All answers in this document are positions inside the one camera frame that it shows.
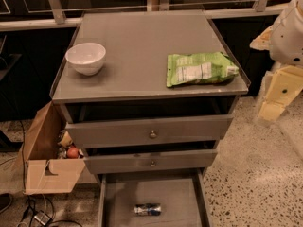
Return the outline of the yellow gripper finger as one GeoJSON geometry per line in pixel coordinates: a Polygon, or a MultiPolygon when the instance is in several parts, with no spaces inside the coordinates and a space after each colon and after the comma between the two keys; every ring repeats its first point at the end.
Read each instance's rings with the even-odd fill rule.
{"type": "Polygon", "coordinates": [[[261,32],[257,38],[255,38],[251,43],[250,47],[256,50],[268,50],[270,47],[270,37],[272,34],[273,27],[268,26],[263,32],[261,32]]]}
{"type": "Polygon", "coordinates": [[[277,69],[272,75],[270,85],[262,100],[258,118],[276,121],[302,90],[302,67],[287,65],[277,69]]]}

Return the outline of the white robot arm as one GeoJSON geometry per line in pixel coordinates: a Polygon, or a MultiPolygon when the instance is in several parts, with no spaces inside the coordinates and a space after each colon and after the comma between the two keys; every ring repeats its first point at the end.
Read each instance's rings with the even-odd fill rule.
{"type": "Polygon", "coordinates": [[[271,73],[258,117],[276,121],[303,90],[303,0],[291,0],[274,23],[251,43],[256,50],[268,50],[280,64],[271,73]]]}

